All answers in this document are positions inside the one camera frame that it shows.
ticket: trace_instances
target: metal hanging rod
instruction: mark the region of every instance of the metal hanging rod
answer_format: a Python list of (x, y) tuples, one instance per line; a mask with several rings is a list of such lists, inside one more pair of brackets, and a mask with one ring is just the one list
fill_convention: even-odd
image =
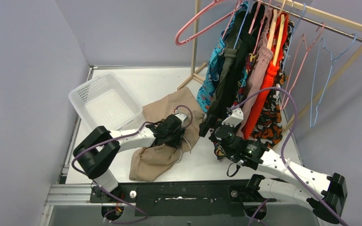
[[(270, 4), (267, 3), (267, 2), (263, 2), (263, 1), (262, 1), (262, 4), (265, 5), (265, 6), (269, 6), (269, 7), (273, 8), (273, 9), (276, 9), (276, 10), (281, 10), (281, 8), (279, 8), (279, 7), (277, 7), (277, 6), (270, 5)], [(294, 17), (296, 17), (296, 18), (300, 18), (300, 15), (298, 15), (298, 14), (290, 13), (290, 12), (285, 11), (285, 10), (283, 10), (283, 11), (286, 12), (286, 13), (288, 13), (288, 14), (291, 15), (291, 16), (294, 16)], [(316, 26), (322, 27), (322, 23), (318, 23), (318, 22), (316, 22), (316, 21), (314, 21), (314, 20), (311, 20), (311, 19), (309, 19), (309, 18), (307, 18), (307, 17), (304, 17), (304, 16), (303, 16), (303, 17), (302, 17), (302, 20), (304, 20), (304, 21), (306, 21), (306, 22), (309, 22), (309, 23), (311, 23), (311, 24), (314, 24), (314, 25), (316, 25)], [(324, 29), (327, 29), (327, 30), (329, 30), (329, 31), (332, 31), (332, 32), (335, 32), (335, 33), (337, 33), (337, 34), (343, 35), (343, 36), (348, 37), (348, 38), (350, 38), (350, 39), (354, 39), (354, 35), (349, 34), (349, 33), (346, 33), (346, 32), (343, 32), (343, 31), (338, 30), (338, 29), (335, 29), (335, 28), (333, 28), (333, 27), (330, 27), (330, 26), (325, 25), (325, 26), (324, 26)], [(359, 41), (359, 42), (362, 43), (362, 39), (359, 38), (359, 37), (356, 38), (356, 41)]]

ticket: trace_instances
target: white tabletop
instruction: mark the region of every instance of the white tabletop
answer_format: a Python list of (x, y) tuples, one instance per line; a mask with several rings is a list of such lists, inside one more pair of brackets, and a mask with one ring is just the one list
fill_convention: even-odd
[[(93, 76), (101, 75), (106, 72), (115, 73), (130, 92), (139, 100), (141, 105), (147, 105), (157, 101), (166, 95), (173, 93), (177, 87), (189, 77), (190, 68), (153, 68), (153, 69), (115, 69), (115, 70), (94, 70)], [(203, 77), (206, 69), (200, 73)], [(192, 80), (187, 87), (196, 96), (201, 84)], [(76, 137), (75, 146), (77, 146), (91, 130), (87, 129), (82, 122)], [(280, 149), (284, 140), (276, 146), (274, 150), (280, 154)], [(228, 165), (231, 163), (228, 159), (222, 162), (217, 161), (213, 153), (213, 143), (208, 138), (200, 137), (197, 144), (193, 147), (191, 153), (185, 153), (180, 163), (175, 164), (169, 171), (159, 176), (155, 181), (199, 181), (199, 180), (229, 180), (229, 179), (249, 179), (253, 174), (262, 174), (265, 177), (273, 178), (274, 176), (243, 167), (236, 176), (230, 178), (225, 173)], [(128, 179), (130, 173), (131, 157), (134, 151), (131, 149), (123, 151), (116, 155), (110, 170), (121, 182), (131, 182)], [(285, 148), (285, 157), (291, 161), (301, 164), (298, 151), (293, 139), (290, 139)], [(86, 176), (75, 171), (70, 167), (67, 174), (67, 184), (87, 184), (91, 180)]]

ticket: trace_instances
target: hanger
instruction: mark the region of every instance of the hanger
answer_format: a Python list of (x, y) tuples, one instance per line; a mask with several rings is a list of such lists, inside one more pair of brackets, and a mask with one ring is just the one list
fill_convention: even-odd
[[(191, 24), (192, 24), (195, 20), (199, 19), (205, 12), (207, 12), (208, 10), (210, 10), (211, 8), (213, 8), (214, 6), (216, 6), (216, 5), (218, 5), (218, 4), (222, 3), (222, 2), (225, 2), (225, 1), (226, 1), (226, 0), (213, 0), (212, 3), (210, 3), (209, 5), (207, 5), (205, 8), (203, 8), (203, 10), (199, 11), (194, 17), (192, 17), (192, 18), (177, 32), (177, 34), (175, 35), (175, 44), (176, 44), (177, 46), (180, 46), (180, 45), (183, 45), (183, 44), (185, 44), (185, 43), (187, 43), (187, 42), (195, 39), (196, 37), (198, 37), (199, 35), (205, 33), (205, 32), (208, 31), (210, 28), (216, 26), (217, 24), (219, 24), (221, 21), (225, 20), (225, 19), (228, 18), (229, 16), (234, 15), (235, 12), (238, 11), (238, 10), (241, 8), (241, 6), (239, 6), (238, 8), (235, 8), (235, 9), (232, 10), (230, 13), (227, 13), (225, 16), (221, 17), (220, 19), (218, 19), (217, 21), (215, 21), (215, 22), (212, 23), (211, 25), (207, 26), (207, 27), (204, 28), (203, 30), (199, 31), (198, 33), (192, 35), (191, 37), (187, 38), (187, 39), (184, 40), (184, 41), (179, 41), (181, 34), (182, 34), (189, 26), (191, 26)], [(242, 0), (237, 0), (237, 4), (236, 4), (236, 5), (238, 5), (238, 3), (241, 3), (241, 2), (242, 2)]]
[(284, 2), (282, 3), (281, 9), (280, 9), (279, 13), (277, 14), (277, 18), (281, 15), (282, 11), (284, 10), (284, 6), (285, 6), (286, 2), (287, 2), (287, 0), (284, 0)]
[(269, 49), (271, 49), (272, 42), (274, 41), (274, 33), (275, 33), (275, 28), (277, 26), (277, 19), (281, 15), (282, 11), (284, 10), (286, 1), (287, 0), (284, 0), (284, 2), (282, 3), (281, 9), (278, 13), (277, 13), (276, 9), (273, 10), (272, 22), (271, 22), (271, 27), (270, 27), (270, 32), (269, 32), (269, 42), (267, 43), (267, 48), (269, 48)]
[[(294, 3), (295, 3), (295, 1), (292, 1), (291, 9), (293, 8)], [(306, 12), (306, 3), (303, 3), (303, 11), (302, 11), (302, 14), (300, 15), (300, 18), (297, 20), (296, 26), (292, 29), (292, 33), (291, 33), (290, 40), (292, 40), (293, 34), (295, 33), (295, 30), (296, 30), (296, 28), (298, 27), (300, 21), (302, 20), (302, 17), (303, 17), (303, 15), (304, 15), (305, 12)], [(289, 44), (289, 48), (288, 48), (288, 50), (287, 50), (287, 53), (285, 54), (284, 65), (282, 66), (282, 71), (284, 71), (284, 69), (285, 69), (285, 64), (286, 64), (287, 56), (288, 56), (288, 53), (289, 53), (289, 50), (290, 50), (290, 49), (291, 49), (291, 43)]]
[(277, 26), (277, 10), (274, 9), (272, 11), (272, 21), (271, 21), (271, 26), (270, 26), (270, 31), (269, 31), (269, 38), (268, 38), (268, 43), (267, 43), (267, 48), (271, 49), (272, 46), (272, 42), (274, 41), (274, 33), (275, 33), (275, 27)]
[(259, 8), (260, 8), (261, 4), (262, 4), (262, 0), (259, 0), (258, 3), (257, 3), (255, 16), (253, 16), (252, 24), (250, 25), (250, 28), (249, 28), (249, 31), (248, 31), (249, 34), (252, 34), (253, 25), (255, 24), (256, 17), (257, 17), (257, 14), (259, 13)]
[(243, 27), (243, 25), (244, 25), (244, 23), (245, 23), (245, 19), (246, 19), (246, 16), (248, 15), (248, 12), (249, 12), (249, 10), (246, 10), (246, 13), (245, 13), (244, 19), (242, 20), (241, 27), (239, 28), (239, 32), (238, 32), (238, 36), (237, 36), (237, 40), (235, 41), (235, 44), (234, 44), (234, 49), (235, 49), (235, 47), (237, 46), (238, 39), (239, 39), (239, 35), (241, 35), (242, 27)]
[(266, 16), (265, 16), (265, 14), (264, 14), (264, 16), (263, 16), (263, 18), (262, 18), (262, 20), (261, 20), (261, 22), (260, 22), (259, 34), (258, 34), (257, 39), (256, 39), (256, 45), (255, 45), (255, 49), (253, 50), (253, 54), (256, 53), (257, 45), (259, 44), (260, 34), (261, 34), (261, 32), (262, 32), (262, 28), (263, 28), (263, 24), (264, 24), (264, 19), (265, 19), (265, 18), (266, 18)]
[[(314, 44), (317, 42), (317, 40), (320, 38), (322, 32), (324, 31), (324, 26), (325, 26), (325, 24), (324, 24), (324, 22), (322, 22), (322, 28), (321, 28), (320, 33), (317, 35), (317, 38), (314, 40), (314, 42), (313, 42), (309, 47), (307, 47), (306, 35), (303, 34), (302, 37), (300, 38), (299, 44), (298, 44), (297, 49), (296, 49), (295, 58), (294, 58), (294, 61), (293, 61), (293, 63), (292, 63), (292, 68), (291, 68), (290, 74), (292, 74), (292, 70), (293, 70), (293, 67), (294, 67), (295, 61), (296, 61), (296, 56), (297, 56), (297, 53), (298, 53), (298, 51), (299, 51), (299, 47), (300, 47), (300, 44), (302, 43), (302, 41), (304, 42), (304, 45), (305, 45), (305, 48), (306, 48), (306, 53), (305, 53), (305, 55), (304, 55), (304, 57), (303, 57), (302, 63), (300, 64), (300, 68), (299, 68), (299, 71), (297, 72), (297, 75), (296, 75), (296, 78), (295, 78), (295, 80), (294, 80), (294, 83), (292, 84), (292, 87), (291, 87), (291, 88), (289, 89), (289, 91), (288, 91), (289, 94), (291, 93), (292, 89), (295, 87), (297, 78), (299, 77), (300, 72), (302, 71), (303, 64), (304, 64), (304, 62), (305, 62), (305, 60), (306, 60), (307, 54), (308, 54), (309, 51), (312, 49), (312, 47), (313, 47)], [(288, 81), (287, 81), (287, 86), (285, 87), (285, 90), (287, 90), (287, 88), (288, 88), (289, 81), (290, 81), (290, 80), (288, 79)], [(285, 99), (285, 95), (282, 97), (280, 110), (284, 110), (284, 109), (285, 109), (285, 107), (287, 106), (289, 97), (287, 97), (287, 100), (285, 101), (285, 103), (284, 103), (284, 99)]]
[(227, 26), (225, 27), (224, 32), (222, 33), (221, 39), (224, 40), (225, 34), (227, 33), (228, 28), (230, 27), (230, 24), (231, 24), (231, 21), (232, 21), (234, 15), (235, 15), (235, 12), (237, 12), (237, 11), (241, 8), (241, 6), (238, 7), (240, 4), (242, 4), (242, 0), (237, 0), (237, 2), (235, 2), (235, 8), (234, 8), (233, 11), (231, 11), (231, 18), (230, 18), (230, 20), (228, 21), (228, 24), (227, 24)]
[(284, 33), (284, 26), (285, 26), (285, 15), (281, 15), (281, 23), (280, 23), (280, 31), (278, 32), (277, 38), (277, 45), (275, 47), (274, 57), (272, 59), (272, 65), (277, 65), (278, 55), (280, 54), (281, 42), (282, 42), (282, 35)]
[(333, 57), (332, 57), (332, 52), (331, 52), (331, 51), (328, 49), (328, 47), (325, 45), (325, 39), (324, 39), (324, 38), (321, 39), (320, 43), (321, 43), (322, 41), (324, 41), (322, 48), (326, 49), (326, 50), (329, 52), (329, 54), (330, 54), (330, 59), (331, 59), (332, 64), (331, 64), (331, 67), (330, 67), (330, 69), (329, 69), (328, 78), (327, 78), (327, 81), (325, 82), (324, 88), (323, 88), (323, 90), (322, 90), (320, 100), (319, 100), (319, 102), (318, 102), (318, 104), (317, 104), (317, 106), (316, 106), (316, 116), (315, 116), (315, 118), (314, 118), (314, 123), (312, 124), (314, 81), (315, 81), (315, 79), (316, 79), (317, 63), (318, 63), (318, 57), (319, 57), (320, 47), (321, 47), (321, 45), (319, 45), (318, 51), (317, 51), (316, 67), (315, 67), (315, 69), (314, 69), (314, 76), (313, 76), (312, 96), (311, 96), (311, 98), (310, 98), (310, 128), (313, 128), (313, 126), (315, 126), (315, 124), (316, 124), (317, 116), (318, 116), (318, 107), (319, 107), (319, 105), (321, 104), (322, 98), (324, 97), (324, 93), (325, 93), (325, 89), (327, 88), (328, 81), (329, 81), (329, 79), (331, 78), (333, 66), (334, 66), (335, 63), (338, 61), (338, 59), (339, 59), (343, 54), (345, 54), (345, 53), (353, 46), (353, 43), (356, 41), (356, 38), (357, 38), (357, 35), (354, 34), (354, 38), (353, 38), (352, 43), (350, 43), (349, 47), (348, 47), (345, 51), (341, 52), (341, 53), (339, 54), (339, 56), (337, 56), (336, 58), (333, 58)]

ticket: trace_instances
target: cable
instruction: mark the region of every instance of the cable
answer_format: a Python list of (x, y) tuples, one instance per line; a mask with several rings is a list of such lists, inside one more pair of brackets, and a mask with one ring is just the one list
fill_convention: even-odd
[[(281, 91), (283, 92), (285, 95), (288, 96), (288, 98), (291, 100), (291, 103), (293, 105), (293, 108), (294, 108), (294, 114), (297, 115), (298, 114), (298, 111), (297, 111), (297, 106), (296, 106), (296, 102), (295, 100), (293, 99), (293, 97), (291, 96), (291, 94), (289, 94), (286, 90), (282, 89), (282, 88), (278, 88), (278, 87), (268, 87), (268, 88), (264, 88), (264, 89), (261, 89), (257, 92), (255, 92), (254, 94), (252, 94), (251, 96), (249, 96), (248, 98), (246, 98), (244, 101), (242, 101), (240, 104), (234, 106), (234, 107), (231, 107), (230, 110), (234, 110), (238, 107), (240, 107), (241, 105), (243, 105), (246, 101), (248, 101), (249, 99), (251, 99), (252, 97), (258, 95), (259, 93), (263, 92), (263, 91), (266, 91), (266, 90), (270, 90), (270, 89), (275, 89), (275, 90), (278, 90), (278, 91)], [(295, 127), (296, 127), (296, 123), (297, 123), (297, 120), (294, 120), (294, 123), (287, 135), (287, 137), (285, 138), (285, 142), (282, 144), (282, 147), (281, 147), (281, 159), (282, 159), (282, 162), (284, 164), (287, 163), (287, 161), (285, 160), (285, 156), (284, 156), (284, 149), (285, 149), (285, 146), (287, 145), (288, 143), (288, 140), (290, 139), (290, 137), (292, 136), (292, 132), (295, 130)], [(292, 173), (292, 175), (294, 175), (294, 177), (336, 218), (339, 220), (340, 224), (342, 224), (343, 226), (348, 226), (348, 224), (333, 210), (331, 209), (331, 207), (329, 207), (329, 205), (327, 205), (327, 203), (324, 202), (324, 200), (313, 190), (311, 189), (308, 185), (306, 185), (306, 183), (304, 181), (302, 181), (300, 179), (300, 177), (292, 170), (292, 168), (290, 166), (287, 166), (287, 169)]]
[[(77, 167), (75, 166), (75, 161), (77, 161), (82, 155), (84, 155), (85, 153), (89, 152), (90, 150), (92, 150), (92, 149), (94, 149), (94, 148), (96, 148), (96, 147), (98, 147), (98, 146), (105, 145), (105, 144), (107, 144), (107, 143), (109, 143), (109, 142), (116, 141), (116, 140), (118, 140), (118, 139), (122, 139), (122, 138), (126, 138), (126, 137), (131, 137), (131, 136), (137, 135), (137, 134), (145, 127), (146, 124), (153, 124), (153, 123), (152, 123), (152, 122), (149, 122), (149, 121), (146, 121), (146, 122), (144, 122), (144, 123), (142, 124), (142, 126), (141, 126), (137, 131), (135, 131), (134, 133), (131, 133), (131, 134), (128, 134), (128, 135), (124, 135), (124, 136), (115, 137), (115, 138), (112, 138), (112, 139), (109, 139), (109, 140), (105, 140), (105, 141), (103, 141), (103, 142), (100, 142), (100, 143), (98, 143), (98, 144), (96, 144), (96, 145), (93, 145), (93, 146), (85, 149), (84, 151), (82, 151), (81, 153), (79, 153), (77, 156), (74, 157), (74, 159), (71, 161), (71, 166), (72, 166), (77, 172), (86, 175), (85, 172), (83, 172), (82, 170), (80, 170), (79, 168), (77, 168)], [(99, 186), (99, 188), (100, 188), (103, 192), (105, 192), (106, 194), (108, 194), (110, 197), (116, 199), (116, 200), (119, 201), (119, 202), (122, 202), (122, 203), (130, 206), (131, 208), (133, 208), (133, 209), (137, 210), (138, 212), (142, 213), (143, 215), (145, 215), (145, 217), (143, 217), (143, 218), (141, 218), (141, 219), (138, 219), (138, 220), (134, 220), (134, 221), (114, 222), (114, 221), (111, 221), (111, 220), (107, 220), (107, 219), (106, 219), (106, 216), (107, 216), (109, 213), (115, 211), (115, 210), (113, 210), (113, 211), (109, 211), (109, 212), (106, 213), (105, 216), (104, 216), (104, 220), (107, 220), (109, 223), (114, 223), (114, 224), (132, 224), (132, 223), (136, 223), (136, 222), (143, 221), (143, 220), (145, 220), (145, 219), (148, 217), (148, 215), (147, 215), (144, 211), (142, 211), (141, 209), (139, 209), (138, 207), (135, 207), (135, 206), (131, 205), (130, 203), (128, 203), (128, 202), (126, 202), (126, 201), (124, 201), (124, 200), (122, 200), (122, 199), (114, 196), (113, 194), (111, 194), (109, 191), (107, 191), (106, 189), (104, 189), (104, 188), (101, 187), (101, 186)]]
[(189, 111), (189, 114), (191, 115), (191, 119), (189, 121), (189, 123), (182, 127), (183, 129), (187, 128), (188, 126), (190, 126), (192, 124), (192, 120), (193, 120), (193, 114), (192, 114), (192, 111), (189, 107), (185, 106), (185, 105), (178, 105), (175, 109), (174, 109), (174, 112), (178, 110), (179, 107), (185, 107), (188, 111)]
[[(239, 195), (238, 198), (239, 198), (239, 201), (240, 201), (241, 204), (242, 204), (242, 208), (243, 208), (243, 210), (244, 210), (244, 212), (245, 212), (245, 216), (248, 217), (248, 218), (251, 218), (251, 217), (247, 214), (247, 212), (246, 212), (245, 205), (243, 204), (243, 200), (242, 200), (241, 196)], [(253, 218), (253, 220), (257, 221), (257, 222), (260, 223), (261, 225), (268, 226), (268, 225), (267, 225), (266, 223), (264, 223), (262, 220), (255, 219), (255, 218)]]
[[(187, 140), (187, 139), (185, 139), (185, 137), (184, 137), (184, 136), (182, 137), (182, 139), (184, 139), (184, 140), (185, 140), (185, 142), (187, 142), (187, 144), (188, 144), (188, 146), (189, 146), (189, 153), (191, 153), (192, 148), (191, 148), (191, 145), (189, 144), (188, 140)], [(180, 146), (180, 151), (181, 151), (181, 153), (180, 153), (180, 157), (178, 158), (178, 160), (177, 160), (175, 163), (179, 163), (179, 162), (181, 162), (182, 155), (183, 155), (183, 153), (184, 153), (184, 152), (182, 151), (182, 146)]]
[(148, 215), (147, 215), (144, 211), (142, 211), (140, 208), (132, 205), (131, 203), (129, 203), (129, 202), (127, 202), (127, 201), (124, 201), (124, 200), (116, 197), (115, 195), (111, 194), (109, 191), (107, 191), (107, 190), (104, 189), (103, 187), (100, 187), (100, 189), (101, 189), (103, 192), (105, 192), (106, 194), (108, 194), (110, 197), (116, 199), (116, 200), (119, 201), (119, 202), (122, 202), (122, 203), (130, 206), (130, 207), (133, 208), (134, 210), (136, 210), (136, 211), (142, 213), (143, 215), (145, 215), (143, 218), (140, 218), (140, 219), (137, 219), (137, 220), (131, 220), (131, 221), (120, 221), (120, 222), (116, 222), (116, 221), (111, 221), (111, 220), (106, 219), (106, 217), (107, 217), (110, 213), (112, 213), (112, 212), (115, 211), (115, 209), (114, 209), (114, 210), (112, 210), (112, 211), (107, 212), (107, 213), (103, 216), (103, 219), (106, 220), (107, 222), (113, 223), (113, 224), (126, 225), (126, 224), (133, 224), (133, 223), (141, 222), (141, 221), (145, 220), (146, 218), (148, 218)]
[(235, 175), (238, 173), (239, 169), (241, 168), (241, 166), (237, 165), (237, 169), (235, 170), (235, 172), (230, 175), (230, 174), (229, 174), (229, 172), (230, 172), (230, 167), (231, 167), (233, 164), (236, 164), (236, 163), (235, 163), (235, 162), (231, 163), (231, 164), (228, 166), (228, 169), (227, 169), (227, 172), (226, 172), (226, 175), (227, 175), (228, 177), (230, 177), (230, 178), (233, 177), (233, 176), (235, 176)]
[(249, 223), (247, 226), (250, 226), (253, 223), (253, 219), (255, 218), (256, 214), (263, 208), (263, 206), (269, 201), (270, 199), (266, 199), (262, 202), (262, 204), (257, 207), (256, 211), (253, 213), (252, 217), (249, 219)]

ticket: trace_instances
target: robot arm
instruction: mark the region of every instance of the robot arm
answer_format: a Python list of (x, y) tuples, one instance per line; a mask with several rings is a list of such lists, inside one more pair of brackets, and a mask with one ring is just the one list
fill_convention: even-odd
[(78, 158), (78, 163), (88, 178), (112, 192), (118, 187), (118, 182), (109, 170), (109, 166), (117, 153), (138, 147), (163, 144), (177, 148), (181, 145), (185, 132), (183, 126), (187, 119), (187, 115), (182, 113), (171, 114), (164, 121), (144, 125), (139, 130), (109, 131), (104, 126), (99, 126), (74, 149), (73, 155), (76, 157), (89, 147), (118, 137), (117, 140), (105, 144), (100, 151), (93, 148)]
[(225, 155), (237, 164), (274, 175), (287, 183), (266, 179), (261, 175), (252, 177), (247, 186), (250, 192), (258, 192), (263, 198), (276, 198), (296, 203), (313, 210), (319, 218), (337, 224), (339, 221), (301, 184), (287, 168), (288, 166), (339, 216), (345, 205), (347, 191), (345, 178), (334, 173), (332, 176), (315, 172), (290, 160), (283, 163), (281, 156), (263, 144), (253, 140), (243, 140), (235, 135), (242, 121), (240, 108), (234, 109), (230, 117), (224, 119), (211, 136), (218, 142)]

